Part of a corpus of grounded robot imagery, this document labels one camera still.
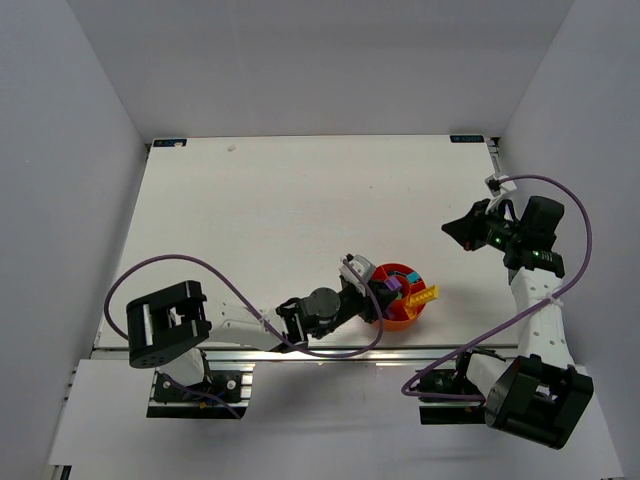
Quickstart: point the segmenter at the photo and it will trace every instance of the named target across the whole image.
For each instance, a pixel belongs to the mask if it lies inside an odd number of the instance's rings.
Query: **cable tie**
[[[560,308],[564,306],[564,302],[559,298],[554,297],[553,293],[551,292],[549,292],[549,294],[547,295],[547,298],[549,299],[549,303],[552,305],[556,305],[557,307],[560,307]]]

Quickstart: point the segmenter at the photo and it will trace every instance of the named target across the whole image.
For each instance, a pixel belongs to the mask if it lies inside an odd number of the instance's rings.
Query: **purple block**
[[[402,290],[402,284],[400,283],[400,280],[398,280],[396,277],[389,277],[384,281],[384,284],[387,286],[387,288],[389,288],[389,290],[391,290],[392,292],[399,292],[400,290]]]

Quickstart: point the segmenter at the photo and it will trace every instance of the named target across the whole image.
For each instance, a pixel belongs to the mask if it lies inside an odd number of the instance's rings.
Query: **white tabletop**
[[[447,136],[192,138],[152,148],[119,271],[154,255],[193,255],[269,308],[320,286],[339,290],[341,256],[359,253],[409,265],[440,286],[417,324],[386,333],[381,346],[461,345],[515,313],[500,252],[464,252],[440,230],[488,196],[483,180],[492,173],[486,145]],[[209,298],[235,301],[200,267],[162,262],[122,285],[116,322],[126,329],[129,301],[187,279]],[[359,346],[374,336],[355,318],[312,345]],[[507,330],[486,344],[515,343]],[[103,322],[98,346],[126,342]]]

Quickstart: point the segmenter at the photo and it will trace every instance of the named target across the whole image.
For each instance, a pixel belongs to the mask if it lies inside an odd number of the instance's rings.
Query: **black bracket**
[[[458,370],[436,369],[420,379],[417,391],[477,395],[478,389]],[[484,423],[484,408],[478,402],[450,402],[420,397],[421,425],[478,425]]]
[[[129,302],[129,365],[160,367],[207,340],[206,300],[200,282],[187,280]]]
[[[499,188],[491,182],[489,186]],[[551,251],[564,206],[549,198],[533,196],[518,220],[510,200],[503,200],[497,210],[486,213],[489,202],[485,199],[474,203],[464,217],[444,224],[442,230],[465,250],[490,245],[504,252],[503,263],[509,270],[540,268],[558,278],[564,277],[562,257]],[[512,220],[505,219],[507,209]]]
[[[519,356],[491,389],[486,424],[554,449],[562,448],[593,396],[593,382],[574,367]]]
[[[211,383],[202,382],[191,385],[189,389],[215,395],[229,404],[242,401],[241,371],[212,370],[208,378]],[[234,382],[234,388],[228,388],[229,382]],[[235,418],[231,412],[215,401],[191,395],[173,387],[162,373],[156,376],[153,388],[153,400],[162,405],[150,405],[147,408],[148,418]],[[234,410],[242,416],[246,408],[240,407]]]

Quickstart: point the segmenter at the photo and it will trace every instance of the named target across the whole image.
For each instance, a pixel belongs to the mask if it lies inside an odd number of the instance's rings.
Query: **white wall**
[[[69,0],[145,140],[501,134],[571,0]]]
[[[640,478],[640,3],[578,0],[503,138],[510,172],[548,174],[584,199],[593,262],[567,295],[570,347],[593,375],[628,478]],[[527,192],[551,190],[528,185]],[[557,250],[570,274],[584,229],[569,209]]]
[[[142,141],[63,0],[0,2],[0,465],[40,478],[91,349]]]

